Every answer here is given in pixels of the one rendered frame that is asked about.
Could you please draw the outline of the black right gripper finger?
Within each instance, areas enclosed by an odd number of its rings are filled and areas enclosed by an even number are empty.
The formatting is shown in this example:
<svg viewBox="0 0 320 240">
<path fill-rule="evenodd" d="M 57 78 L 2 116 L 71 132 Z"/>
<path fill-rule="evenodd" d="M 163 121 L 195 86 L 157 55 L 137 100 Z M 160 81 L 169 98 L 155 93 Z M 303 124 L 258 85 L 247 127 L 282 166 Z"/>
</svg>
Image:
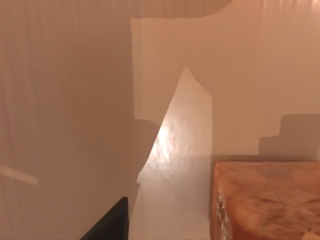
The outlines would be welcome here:
<svg viewBox="0 0 320 240">
<path fill-rule="evenodd" d="M 129 201 L 122 197 L 87 233 L 79 240 L 128 240 Z"/>
</svg>

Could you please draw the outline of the brown bread loaf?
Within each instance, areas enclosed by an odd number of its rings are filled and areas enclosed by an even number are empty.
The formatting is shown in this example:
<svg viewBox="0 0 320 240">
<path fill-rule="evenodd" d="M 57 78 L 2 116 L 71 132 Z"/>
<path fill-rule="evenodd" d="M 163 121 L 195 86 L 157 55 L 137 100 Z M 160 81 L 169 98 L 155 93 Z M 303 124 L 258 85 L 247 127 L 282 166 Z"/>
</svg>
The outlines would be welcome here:
<svg viewBox="0 0 320 240">
<path fill-rule="evenodd" d="M 210 240 L 320 240 L 320 161 L 217 161 Z"/>
</svg>

